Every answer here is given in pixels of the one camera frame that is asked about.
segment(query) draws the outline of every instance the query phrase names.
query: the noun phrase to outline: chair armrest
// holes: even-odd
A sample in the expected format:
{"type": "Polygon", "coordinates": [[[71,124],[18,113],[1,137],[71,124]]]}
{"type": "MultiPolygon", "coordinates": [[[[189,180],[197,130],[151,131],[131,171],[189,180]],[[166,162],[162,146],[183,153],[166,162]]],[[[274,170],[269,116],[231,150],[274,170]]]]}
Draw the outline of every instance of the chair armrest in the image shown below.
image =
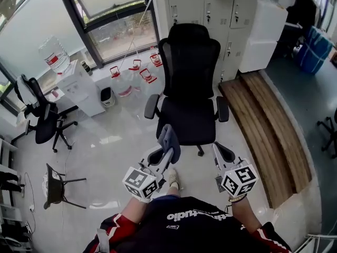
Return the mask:
{"type": "Polygon", "coordinates": [[[45,110],[45,112],[44,112],[44,121],[47,120],[50,111],[51,111],[51,105],[50,105],[50,104],[47,104],[46,110],[45,110]]]}
{"type": "Polygon", "coordinates": [[[154,114],[157,114],[158,117],[160,117],[160,111],[157,107],[159,101],[159,95],[158,94],[153,94],[149,97],[147,100],[146,106],[145,106],[145,111],[144,111],[144,116],[147,119],[153,119],[154,114]]]}
{"type": "Polygon", "coordinates": [[[230,116],[226,99],[222,96],[216,97],[217,113],[219,115],[219,122],[227,122],[230,116]]]}
{"type": "Polygon", "coordinates": [[[30,121],[30,120],[28,120],[28,122],[27,122],[27,125],[26,125],[25,135],[28,135],[28,133],[29,133],[29,128],[30,128],[30,125],[31,125],[31,121],[30,121]]]}

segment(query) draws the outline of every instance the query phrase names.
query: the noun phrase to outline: gray cloth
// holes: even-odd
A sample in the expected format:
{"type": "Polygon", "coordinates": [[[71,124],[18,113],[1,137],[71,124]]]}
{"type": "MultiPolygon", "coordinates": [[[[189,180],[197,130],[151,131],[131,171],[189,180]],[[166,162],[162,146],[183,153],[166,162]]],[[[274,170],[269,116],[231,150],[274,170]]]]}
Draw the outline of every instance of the gray cloth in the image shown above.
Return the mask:
{"type": "Polygon", "coordinates": [[[174,164],[179,160],[180,157],[180,145],[177,135],[170,124],[163,126],[162,133],[158,138],[158,143],[163,148],[164,152],[167,152],[171,147],[173,148],[173,156],[171,163],[174,164]]]}

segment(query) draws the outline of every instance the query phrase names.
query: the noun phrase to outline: chair backrest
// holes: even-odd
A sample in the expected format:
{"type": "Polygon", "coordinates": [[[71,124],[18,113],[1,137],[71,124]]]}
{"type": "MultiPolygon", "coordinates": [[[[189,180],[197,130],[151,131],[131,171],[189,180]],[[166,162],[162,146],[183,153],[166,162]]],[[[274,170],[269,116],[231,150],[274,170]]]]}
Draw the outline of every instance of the chair backrest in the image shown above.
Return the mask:
{"type": "MultiPolygon", "coordinates": [[[[51,103],[46,99],[46,97],[43,95],[43,92],[42,92],[36,78],[30,78],[29,81],[28,81],[26,79],[26,77],[24,76],[23,80],[26,83],[26,85],[28,85],[31,88],[31,90],[33,91],[36,99],[39,102],[39,106],[36,107],[36,108],[33,108],[33,106],[31,104],[26,105],[27,109],[29,110],[29,113],[31,112],[36,117],[44,116],[46,106],[48,104],[51,104],[52,106],[54,106],[55,103],[51,103]]],[[[17,94],[17,97],[24,103],[24,101],[22,100],[22,97],[20,95],[20,91],[18,89],[17,83],[15,83],[14,91],[17,94]]]]}
{"type": "Polygon", "coordinates": [[[48,174],[48,190],[47,201],[44,204],[44,209],[47,209],[51,203],[60,203],[63,200],[64,188],[62,184],[62,178],[51,166],[47,165],[48,174]],[[53,177],[53,173],[56,173],[59,179],[53,177]]]}
{"type": "Polygon", "coordinates": [[[210,39],[206,27],[174,25],[158,47],[165,71],[166,96],[179,100],[213,96],[213,73],[220,43],[210,39]]]}

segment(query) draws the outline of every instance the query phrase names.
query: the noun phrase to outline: wooden platform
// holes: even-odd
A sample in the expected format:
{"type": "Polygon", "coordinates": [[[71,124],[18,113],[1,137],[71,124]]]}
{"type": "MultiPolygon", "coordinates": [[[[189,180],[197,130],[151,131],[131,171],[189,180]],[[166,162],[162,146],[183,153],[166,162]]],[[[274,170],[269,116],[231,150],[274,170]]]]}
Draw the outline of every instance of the wooden platform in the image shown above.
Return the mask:
{"type": "Polygon", "coordinates": [[[246,138],[271,208],[311,180],[296,132],[277,98],[258,73],[219,85],[246,138]]]}

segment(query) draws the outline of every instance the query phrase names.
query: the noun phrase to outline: chair seat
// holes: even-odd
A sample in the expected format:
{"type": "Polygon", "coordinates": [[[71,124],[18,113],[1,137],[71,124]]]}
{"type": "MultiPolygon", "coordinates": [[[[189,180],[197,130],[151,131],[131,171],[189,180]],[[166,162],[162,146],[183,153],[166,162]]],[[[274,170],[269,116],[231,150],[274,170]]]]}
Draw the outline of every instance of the chair seat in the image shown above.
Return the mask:
{"type": "Polygon", "coordinates": [[[40,116],[36,125],[35,141],[37,144],[49,141],[56,133],[59,115],[50,112],[47,120],[40,116]]]}
{"type": "Polygon", "coordinates": [[[203,145],[215,141],[213,101],[194,102],[165,98],[157,127],[157,138],[163,126],[170,124],[180,145],[203,145]]]}

